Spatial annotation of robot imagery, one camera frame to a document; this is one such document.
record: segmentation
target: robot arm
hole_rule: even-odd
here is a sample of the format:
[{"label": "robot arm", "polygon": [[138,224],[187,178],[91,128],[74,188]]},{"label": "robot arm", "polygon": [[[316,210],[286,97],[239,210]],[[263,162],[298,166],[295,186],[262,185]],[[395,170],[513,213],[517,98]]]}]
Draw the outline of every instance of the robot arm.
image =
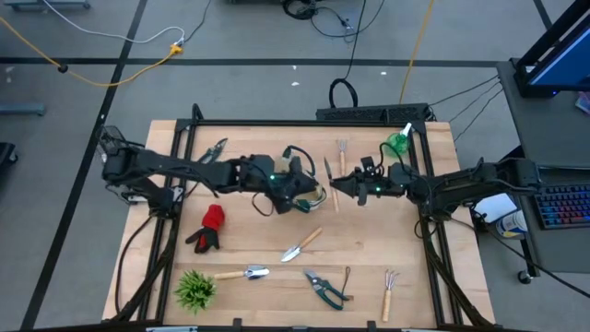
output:
[{"label": "robot arm", "polygon": [[440,176],[419,175],[407,165],[395,163],[381,174],[372,158],[361,160],[363,170],[355,168],[349,176],[334,179],[330,185],[344,194],[359,198],[367,196],[406,196],[412,203],[437,220],[448,220],[459,206],[472,206],[479,200],[500,193],[533,195],[540,187],[536,164],[531,160],[508,159],[483,162],[476,167]]},{"label": "robot arm", "polygon": [[296,196],[314,192],[318,185],[302,171],[299,157],[290,160],[285,172],[275,173],[275,162],[267,155],[204,164],[162,156],[140,147],[111,148],[106,152],[102,178],[107,184],[125,185],[145,197],[152,212],[169,217],[179,197],[174,190],[151,182],[148,177],[154,174],[197,181],[214,195],[264,193],[278,214],[290,211]]}]

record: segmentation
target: green plant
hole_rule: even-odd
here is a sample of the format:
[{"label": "green plant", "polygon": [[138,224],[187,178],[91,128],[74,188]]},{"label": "green plant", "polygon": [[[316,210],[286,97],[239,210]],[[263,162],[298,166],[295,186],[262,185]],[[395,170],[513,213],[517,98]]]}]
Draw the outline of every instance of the green plant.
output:
[{"label": "green plant", "polygon": [[174,292],[178,296],[178,303],[194,314],[201,309],[205,310],[211,304],[215,293],[213,279],[194,270],[184,272],[178,289]]}]

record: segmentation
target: pruning shears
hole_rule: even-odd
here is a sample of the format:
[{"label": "pruning shears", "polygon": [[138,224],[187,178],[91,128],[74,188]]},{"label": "pruning shears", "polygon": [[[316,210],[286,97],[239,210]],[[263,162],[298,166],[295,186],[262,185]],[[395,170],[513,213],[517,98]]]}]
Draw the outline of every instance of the pruning shears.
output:
[{"label": "pruning shears", "polygon": [[344,296],[343,293],[332,287],[328,280],[321,279],[317,276],[317,274],[315,274],[315,272],[307,268],[303,269],[303,274],[305,274],[305,277],[307,277],[307,279],[312,283],[313,290],[322,298],[322,300],[324,300],[324,302],[328,303],[336,310],[342,310],[344,308],[341,304],[334,303],[334,301],[330,300],[330,298],[325,295],[326,291],[331,291],[338,299],[342,300],[342,303],[344,303],[344,301],[348,301],[348,297]]},{"label": "pruning shears", "polygon": [[208,148],[206,150],[205,154],[203,156],[201,156],[201,158],[199,158],[199,160],[197,160],[196,162],[201,162],[201,163],[214,162],[215,160],[218,159],[219,155],[223,151],[223,148],[225,148],[226,143],[228,143],[227,138],[221,139],[216,145],[214,145],[211,148]]}]

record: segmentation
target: chair wheel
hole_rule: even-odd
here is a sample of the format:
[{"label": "chair wheel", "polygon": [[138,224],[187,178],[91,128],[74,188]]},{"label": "chair wheel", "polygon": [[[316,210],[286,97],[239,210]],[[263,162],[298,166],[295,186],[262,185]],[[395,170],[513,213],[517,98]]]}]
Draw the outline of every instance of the chair wheel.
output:
[{"label": "chair wheel", "polygon": [[522,284],[528,285],[533,281],[533,278],[528,274],[528,271],[520,271],[518,272],[518,281]]}]

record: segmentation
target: wooden handle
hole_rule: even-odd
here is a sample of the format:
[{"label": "wooden handle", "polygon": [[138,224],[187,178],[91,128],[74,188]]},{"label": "wooden handle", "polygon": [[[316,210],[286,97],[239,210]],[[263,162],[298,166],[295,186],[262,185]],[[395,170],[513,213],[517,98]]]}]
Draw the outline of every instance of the wooden handle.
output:
[{"label": "wooden handle", "polygon": [[389,303],[391,302],[391,291],[385,291],[385,297],[383,298],[383,315],[381,319],[387,323],[389,322]]},{"label": "wooden handle", "polygon": [[338,204],[338,194],[336,189],[332,188],[332,199],[334,199],[334,210],[336,213],[340,213],[340,204]]},{"label": "wooden handle", "polygon": [[347,174],[347,162],[344,158],[344,151],[340,151],[340,176],[346,176]]},{"label": "wooden handle", "polygon": [[313,231],[313,233],[310,234],[310,236],[306,237],[303,241],[301,241],[301,243],[299,244],[299,247],[301,249],[303,249],[303,247],[305,247],[307,244],[309,244],[311,241],[313,241],[313,239],[315,239],[318,235],[320,235],[320,233],[322,232],[322,228],[318,227],[317,230]]},{"label": "wooden handle", "polygon": [[243,271],[218,273],[213,276],[215,280],[235,279],[243,277]]}]

